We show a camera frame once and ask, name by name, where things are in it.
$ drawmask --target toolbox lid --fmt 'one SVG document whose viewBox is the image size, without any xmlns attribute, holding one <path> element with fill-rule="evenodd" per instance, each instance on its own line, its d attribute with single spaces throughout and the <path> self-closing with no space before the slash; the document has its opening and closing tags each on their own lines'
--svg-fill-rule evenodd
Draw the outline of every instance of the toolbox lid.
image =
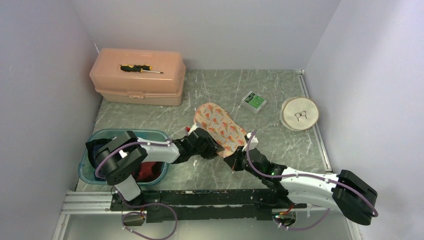
<svg viewBox="0 0 424 240">
<path fill-rule="evenodd" d="M 148 65 L 154 72 L 126 72 L 121 65 Z M 90 72 L 99 93 L 181 94 L 185 66 L 179 52 L 103 48 Z"/>
</svg>

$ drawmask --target marble tabletop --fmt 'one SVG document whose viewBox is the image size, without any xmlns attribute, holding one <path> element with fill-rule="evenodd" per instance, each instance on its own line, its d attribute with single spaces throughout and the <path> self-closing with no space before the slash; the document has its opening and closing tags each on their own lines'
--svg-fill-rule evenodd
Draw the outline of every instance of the marble tabletop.
<svg viewBox="0 0 424 240">
<path fill-rule="evenodd" d="M 266 101 L 254 115 L 240 106 L 253 91 Z M 314 130 L 290 131 L 280 122 L 281 105 L 287 98 L 303 96 L 294 70 L 187 70 L 180 106 L 157 106 L 103 100 L 94 132 L 108 129 L 160 130 L 170 138 L 182 138 L 193 124 L 198 106 L 212 102 L 223 107 L 247 132 L 257 129 L 257 149 L 268 160 L 301 171 L 325 173 L 321 149 Z M 108 185 L 78 181 L 76 191 L 108 191 Z M 221 157 L 172 164 L 165 178 L 145 190 L 207 190 L 266 188 L 246 171 L 232 172 Z"/>
</svg>

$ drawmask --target round white lid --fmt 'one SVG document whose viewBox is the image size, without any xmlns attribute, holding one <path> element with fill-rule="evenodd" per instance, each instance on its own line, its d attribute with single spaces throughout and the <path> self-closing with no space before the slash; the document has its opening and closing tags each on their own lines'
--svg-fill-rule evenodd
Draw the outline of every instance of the round white lid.
<svg viewBox="0 0 424 240">
<path fill-rule="evenodd" d="M 281 122 L 293 131 L 311 128 L 319 116 L 317 105 L 307 97 L 287 99 L 281 106 Z"/>
</svg>

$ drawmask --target screwdriver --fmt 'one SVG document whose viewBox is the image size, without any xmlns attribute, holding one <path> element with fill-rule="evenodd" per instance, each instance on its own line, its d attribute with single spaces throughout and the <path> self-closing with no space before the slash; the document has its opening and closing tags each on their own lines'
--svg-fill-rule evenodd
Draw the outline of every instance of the screwdriver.
<svg viewBox="0 0 424 240">
<path fill-rule="evenodd" d="M 152 71 L 152 66 L 149 65 L 120 65 L 120 69 L 124 72 L 149 72 L 149 73 L 156 73 L 156 74 L 163 74 L 162 71 Z"/>
</svg>

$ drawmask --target green label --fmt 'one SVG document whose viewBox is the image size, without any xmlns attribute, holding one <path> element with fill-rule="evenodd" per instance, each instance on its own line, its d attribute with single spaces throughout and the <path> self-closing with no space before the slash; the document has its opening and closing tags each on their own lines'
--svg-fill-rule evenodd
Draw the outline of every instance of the green label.
<svg viewBox="0 0 424 240">
<path fill-rule="evenodd" d="M 252 92 L 244 101 L 255 109 L 258 109 L 265 100 Z"/>
</svg>

